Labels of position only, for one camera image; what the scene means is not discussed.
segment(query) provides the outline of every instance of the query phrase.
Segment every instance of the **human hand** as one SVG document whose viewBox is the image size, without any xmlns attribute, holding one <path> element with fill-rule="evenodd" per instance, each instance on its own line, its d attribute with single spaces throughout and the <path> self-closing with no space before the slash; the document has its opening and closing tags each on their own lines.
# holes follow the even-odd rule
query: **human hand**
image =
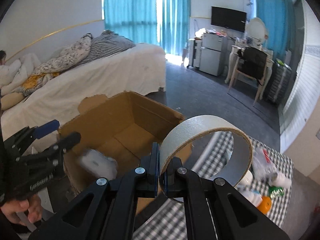
<svg viewBox="0 0 320 240">
<path fill-rule="evenodd" d="M 17 212 L 25 212 L 28 210 L 28 219 L 31 223 L 34 223 L 41 219 L 43 208 L 41 206 L 41 199 L 39 196 L 33 195 L 27 200 L 11 200 L 6 202 L 2 207 L 0 207 L 0 209 L 11 223 L 25 225 L 17 216 Z"/>
</svg>

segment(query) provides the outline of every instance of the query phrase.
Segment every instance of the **sunlight on floor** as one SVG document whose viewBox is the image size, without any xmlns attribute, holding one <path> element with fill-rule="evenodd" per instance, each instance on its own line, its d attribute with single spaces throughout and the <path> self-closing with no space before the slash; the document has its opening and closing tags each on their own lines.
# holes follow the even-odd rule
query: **sunlight on floor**
<svg viewBox="0 0 320 240">
<path fill-rule="evenodd" d="M 166 54 L 165 58 L 168 60 L 168 62 L 175 64 L 175 65 L 179 65 L 181 66 L 182 64 L 187 67 L 189 64 L 189 59 L 185 58 L 184 62 L 182 61 L 182 57 L 181 56 L 176 56 L 176 55 L 172 55 L 172 54 Z"/>
</svg>

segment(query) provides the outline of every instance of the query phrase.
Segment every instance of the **green snack wrapper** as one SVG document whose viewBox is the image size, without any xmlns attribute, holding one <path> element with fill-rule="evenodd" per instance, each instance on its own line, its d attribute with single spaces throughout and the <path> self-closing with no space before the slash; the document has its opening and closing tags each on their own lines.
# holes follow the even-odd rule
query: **green snack wrapper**
<svg viewBox="0 0 320 240">
<path fill-rule="evenodd" d="M 284 190 L 281 187 L 269 187 L 270 198 L 282 197 L 284 195 Z"/>
</svg>

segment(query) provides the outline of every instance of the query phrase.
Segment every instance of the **orange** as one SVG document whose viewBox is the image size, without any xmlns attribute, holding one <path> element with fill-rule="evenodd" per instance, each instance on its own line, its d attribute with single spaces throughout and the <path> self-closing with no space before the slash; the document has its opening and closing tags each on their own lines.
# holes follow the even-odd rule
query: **orange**
<svg viewBox="0 0 320 240">
<path fill-rule="evenodd" d="M 267 196 L 263 196 L 262 197 L 262 202 L 261 204 L 257 207 L 257 209 L 259 211 L 262 212 L 262 214 L 267 214 L 268 211 L 270 210 L 271 208 L 271 205 L 272 205 L 272 201 L 271 201 L 271 198 L 270 197 L 267 197 Z"/>
</svg>

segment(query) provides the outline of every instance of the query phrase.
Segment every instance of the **blue curtain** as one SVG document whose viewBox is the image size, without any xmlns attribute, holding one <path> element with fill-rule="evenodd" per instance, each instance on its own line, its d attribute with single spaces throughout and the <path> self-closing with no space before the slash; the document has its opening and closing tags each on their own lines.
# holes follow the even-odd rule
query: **blue curtain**
<svg viewBox="0 0 320 240">
<path fill-rule="evenodd" d="M 135 43 L 157 44 L 156 0 L 104 0 L 105 29 Z"/>
<path fill-rule="evenodd" d="M 285 51 L 294 48 L 295 20 L 292 0 L 256 0 L 257 17 L 269 32 L 268 49 L 274 57 L 284 59 Z"/>
<path fill-rule="evenodd" d="M 188 41 L 190 0 L 163 0 L 160 46 L 166 53 L 182 55 Z"/>
</svg>

